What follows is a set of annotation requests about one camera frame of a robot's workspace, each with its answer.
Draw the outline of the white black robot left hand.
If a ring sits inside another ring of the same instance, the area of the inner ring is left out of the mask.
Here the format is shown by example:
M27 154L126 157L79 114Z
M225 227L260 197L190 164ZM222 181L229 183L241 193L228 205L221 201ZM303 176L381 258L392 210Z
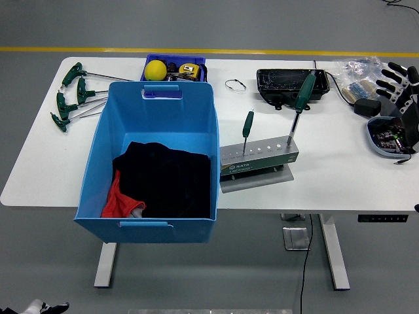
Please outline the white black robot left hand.
M22 313L24 314L62 314L69 309L69 303L64 302L58 305L49 305L48 303L35 299Z

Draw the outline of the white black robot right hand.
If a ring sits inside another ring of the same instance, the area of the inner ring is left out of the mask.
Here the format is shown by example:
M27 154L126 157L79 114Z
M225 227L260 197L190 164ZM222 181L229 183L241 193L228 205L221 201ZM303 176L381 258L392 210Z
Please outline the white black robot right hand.
M415 66L406 68L389 62L388 69L382 69L381 73L396 85L377 80L376 94L395 105L405 128L406 141L418 152L418 71Z

